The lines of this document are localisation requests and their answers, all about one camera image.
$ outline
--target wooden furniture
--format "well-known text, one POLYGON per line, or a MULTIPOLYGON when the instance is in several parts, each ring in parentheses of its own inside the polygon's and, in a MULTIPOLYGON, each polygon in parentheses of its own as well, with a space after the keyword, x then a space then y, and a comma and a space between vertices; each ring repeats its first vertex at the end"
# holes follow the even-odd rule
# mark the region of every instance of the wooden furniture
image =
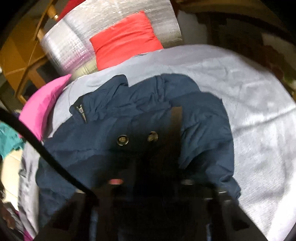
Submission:
POLYGON ((22 104, 26 103, 22 94, 29 80, 38 89, 46 84, 37 72, 37 69, 48 61, 39 41, 44 36, 43 27, 48 18, 54 20, 58 18, 54 8, 56 2, 57 0, 49 2, 37 27, 33 19, 22 18, 0 51, 0 66, 3 74, 15 91, 15 97, 22 104))
POLYGON ((39 40, 41 41, 44 37, 44 26, 46 24, 46 22, 48 21, 49 18, 57 21, 58 19, 58 14, 57 14, 57 11, 55 9, 55 4, 57 3, 58 0, 50 0, 46 9, 44 10, 40 20, 39 20, 39 23, 37 25, 37 28, 35 30, 35 33, 34 33, 34 37, 33 39, 34 40, 39 40))
POLYGON ((292 41, 281 20, 260 0, 175 0, 179 9, 195 13, 198 22, 207 26, 209 44, 219 46, 218 25, 225 25, 226 19, 237 19, 251 23, 292 41))
POLYGON ((281 20, 260 0, 175 0, 180 10, 191 13, 222 12, 260 19, 282 30, 281 20))

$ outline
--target teal fabric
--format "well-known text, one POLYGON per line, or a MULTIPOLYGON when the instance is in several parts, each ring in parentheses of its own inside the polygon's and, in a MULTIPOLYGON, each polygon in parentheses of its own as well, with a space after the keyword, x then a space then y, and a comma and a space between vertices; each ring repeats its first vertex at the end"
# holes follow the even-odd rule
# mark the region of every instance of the teal fabric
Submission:
POLYGON ((0 155, 4 159, 12 150, 23 149, 24 141, 9 125, 0 122, 0 155))

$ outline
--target snap button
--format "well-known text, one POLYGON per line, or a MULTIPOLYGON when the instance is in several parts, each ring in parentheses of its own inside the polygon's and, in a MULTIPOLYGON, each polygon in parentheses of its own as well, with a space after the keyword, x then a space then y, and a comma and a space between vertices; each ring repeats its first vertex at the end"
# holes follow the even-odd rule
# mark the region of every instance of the snap button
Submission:
POLYGON ((158 140, 158 134, 155 131, 150 132, 147 141, 151 142, 154 141, 156 142, 158 140))
POLYGON ((117 144, 124 146, 128 143, 128 137, 126 135, 121 135, 117 138, 117 144))

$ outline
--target pink object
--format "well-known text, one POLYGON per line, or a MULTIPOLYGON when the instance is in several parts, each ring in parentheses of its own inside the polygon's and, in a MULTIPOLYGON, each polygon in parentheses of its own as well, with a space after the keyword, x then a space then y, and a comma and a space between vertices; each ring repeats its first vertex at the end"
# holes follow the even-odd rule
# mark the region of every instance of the pink object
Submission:
POLYGON ((70 77, 71 74, 68 74, 42 86, 29 98, 20 113, 19 120, 32 131, 39 141, 42 140, 48 114, 66 87, 70 77))
POLYGON ((24 241, 33 241, 33 238, 30 236, 27 230, 24 230, 24 241))

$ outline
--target clothing pile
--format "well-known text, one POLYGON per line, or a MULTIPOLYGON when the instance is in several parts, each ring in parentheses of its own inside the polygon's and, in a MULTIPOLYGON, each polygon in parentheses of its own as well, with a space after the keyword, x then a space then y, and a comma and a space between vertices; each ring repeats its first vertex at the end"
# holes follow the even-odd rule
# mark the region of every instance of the clothing pile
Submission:
POLYGON ((12 150, 23 149, 24 141, 9 125, 0 122, 0 156, 4 159, 12 150))
MULTIPOLYGON (((199 184, 225 188, 237 199, 233 138, 222 100, 201 92, 185 75, 162 74, 131 87, 126 76, 114 76, 79 97, 70 107, 72 117, 44 146, 86 187, 99 187, 131 160, 141 158, 150 146, 149 133, 157 133, 158 139, 166 135, 172 107, 182 107, 178 165, 183 175, 199 184)), ((41 228, 76 189, 42 158, 36 182, 41 228)))

